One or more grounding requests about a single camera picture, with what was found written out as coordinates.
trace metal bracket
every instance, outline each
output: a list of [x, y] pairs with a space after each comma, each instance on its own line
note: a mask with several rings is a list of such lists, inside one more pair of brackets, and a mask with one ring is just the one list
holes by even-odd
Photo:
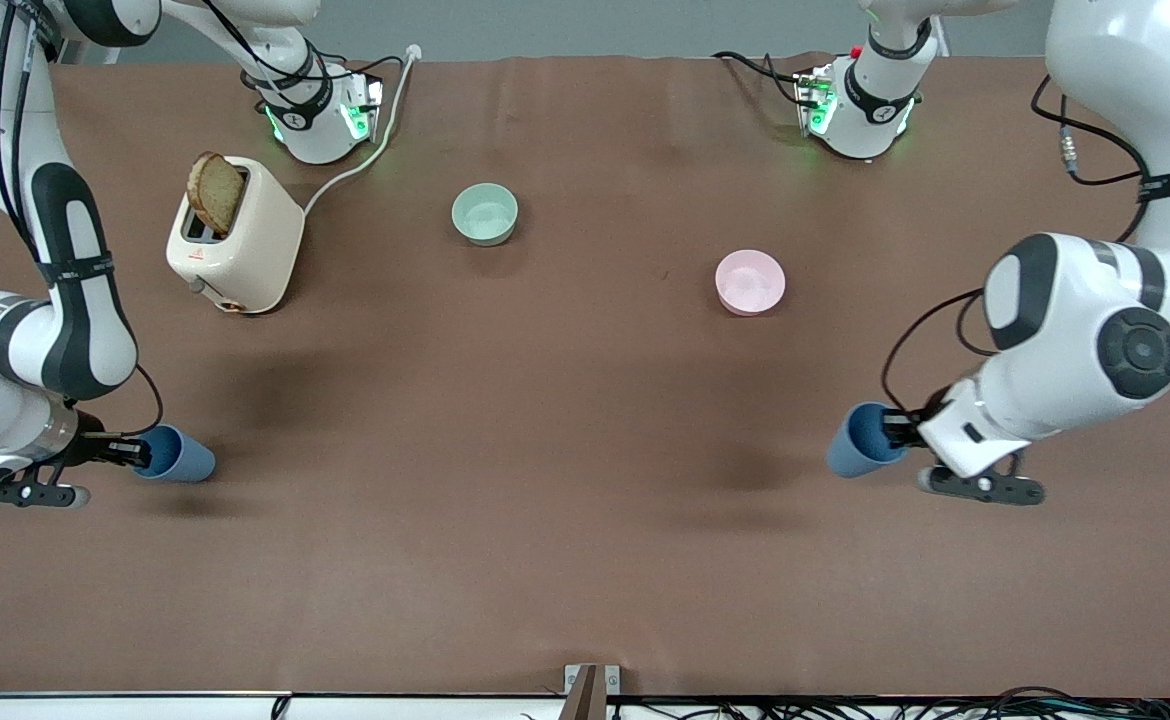
[[[563, 693], [572, 692], [572, 685], [580, 674], [581, 667], [590, 667], [589, 664], [563, 666]], [[596, 665], [603, 670], [603, 684], [607, 688], [607, 694], [621, 694], [621, 666], [620, 665]]]
[[918, 473], [918, 488], [934, 495], [968, 498], [997, 505], [1042, 505], [1046, 493], [1034, 480], [1011, 473], [986, 469], [978, 478], [959, 478], [943, 465], [923, 468]]
[[571, 679], [571, 692], [558, 720], [605, 720], [611, 680], [615, 680], [617, 691], [621, 688], [621, 666], [567, 665], [563, 674]]

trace green led light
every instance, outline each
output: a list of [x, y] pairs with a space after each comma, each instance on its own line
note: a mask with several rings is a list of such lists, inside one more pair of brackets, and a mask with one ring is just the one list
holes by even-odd
[[269, 124], [274, 128], [274, 139], [283, 142], [283, 131], [280, 131], [278, 121], [274, 119], [274, 112], [269, 109], [269, 105], [264, 107], [264, 116], [269, 118]]
[[826, 133], [830, 129], [830, 119], [838, 109], [838, 96], [832, 90], [826, 90], [821, 101], [812, 110], [812, 132], [817, 135]]
[[349, 135], [352, 135], [356, 140], [364, 140], [370, 133], [367, 129], [367, 114], [358, 108], [349, 108], [342, 105], [344, 119], [349, 126]]
[[901, 124], [896, 126], [896, 135], [901, 135], [909, 126], [909, 114], [914, 110], [914, 101], [910, 100], [909, 105], [906, 105], [904, 110], [901, 110]]

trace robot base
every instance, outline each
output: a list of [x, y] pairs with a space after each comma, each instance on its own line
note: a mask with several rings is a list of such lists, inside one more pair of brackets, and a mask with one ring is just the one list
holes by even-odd
[[844, 76], [853, 59], [842, 56], [832, 64], [815, 68], [811, 74], [796, 74], [797, 100], [815, 102], [817, 108], [799, 107], [799, 128], [804, 136], [826, 143], [830, 150], [845, 158], [868, 160], [878, 158], [906, 131], [915, 100], [882, 124], [869, 123], [863, 111], [855, 107], [844, 90]]

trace connector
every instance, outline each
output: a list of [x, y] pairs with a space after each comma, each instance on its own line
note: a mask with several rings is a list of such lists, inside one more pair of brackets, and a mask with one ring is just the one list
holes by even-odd
[[1074, 145], [1074, 135], [1067, 126], [1061, 128], [1061, 164], [1066, 173], [1078, 173], [1078, 145]]
[[828, 77], [808, 76], [808, 74], [801, 74], [801, 76], [794, 76], [794, 82], [798, 87], [819, 87], [821, 89], [831, 85], [831, 81]]

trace pink bowl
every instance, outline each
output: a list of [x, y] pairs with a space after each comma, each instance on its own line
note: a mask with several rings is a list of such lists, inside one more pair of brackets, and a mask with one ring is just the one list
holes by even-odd
[[742, 316], [771, 310], [785, 295], [785, 270], [766, 252], [736, 251], [714, 273], [718, 300]]

